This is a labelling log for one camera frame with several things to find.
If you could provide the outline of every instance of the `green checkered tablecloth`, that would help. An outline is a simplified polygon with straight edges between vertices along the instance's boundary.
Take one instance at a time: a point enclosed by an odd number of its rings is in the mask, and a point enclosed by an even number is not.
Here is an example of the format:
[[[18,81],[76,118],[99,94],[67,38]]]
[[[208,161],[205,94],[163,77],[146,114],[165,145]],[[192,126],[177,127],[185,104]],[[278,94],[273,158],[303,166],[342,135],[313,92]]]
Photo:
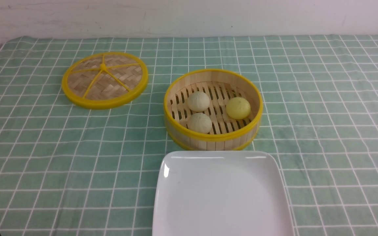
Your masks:
[[[148,67],[132,103],[72,105],[76,60],[125,51]],[[258,137],[273,155],[298,236],[378,236],[378,35],[11,40],[0,50],[3,236],[148,236],[167,136],[170,82],[203,68],[241,73],[262,93]]]

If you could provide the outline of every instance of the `bamboo steamer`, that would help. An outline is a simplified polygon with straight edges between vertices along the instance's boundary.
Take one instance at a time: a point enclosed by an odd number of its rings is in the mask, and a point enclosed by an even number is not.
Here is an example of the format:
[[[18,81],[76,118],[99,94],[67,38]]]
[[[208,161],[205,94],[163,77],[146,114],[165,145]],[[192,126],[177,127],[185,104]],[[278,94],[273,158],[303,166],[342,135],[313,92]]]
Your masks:
[[[81,59],[62,78],[66,97],[88,109],[110,109],[129,103],[147,84],[147,66],[123,52],[104,52]]]
[[[203,113],[211,118],[209,133],[189,130],[187,121],[195,112],[185,101],[195,91],[206,93],[211,103]],[[243,120],[230,118],[225,105],[233,97],[249,101],[251,112]],[[187,73],[174,81],[164,97],[165,126],[175,143],[188,150],[242,150],[258,133],[263,112],[261,95],[245,77],[221,69],[204,69]]]

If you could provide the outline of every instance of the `bamboo steamer lid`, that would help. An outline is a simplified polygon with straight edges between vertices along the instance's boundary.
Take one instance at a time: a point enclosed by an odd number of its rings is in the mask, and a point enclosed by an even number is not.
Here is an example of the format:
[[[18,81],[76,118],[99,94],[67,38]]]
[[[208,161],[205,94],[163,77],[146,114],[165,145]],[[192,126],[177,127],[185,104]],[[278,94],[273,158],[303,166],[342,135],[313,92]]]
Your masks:
[[[147,84],[147,66],[123,52],[99,53],[79,60],[62,79],[66,97],[88,109],[109,109],[129,103]]]

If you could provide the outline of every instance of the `white plate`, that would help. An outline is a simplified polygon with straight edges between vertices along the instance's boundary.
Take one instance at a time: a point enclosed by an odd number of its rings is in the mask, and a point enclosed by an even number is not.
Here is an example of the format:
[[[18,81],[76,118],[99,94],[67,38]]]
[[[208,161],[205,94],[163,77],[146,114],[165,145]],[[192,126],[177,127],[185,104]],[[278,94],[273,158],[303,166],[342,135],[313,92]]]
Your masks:
[[[293,236],[275,160],[260,151],[175,151],[158,176],[153,236]]]

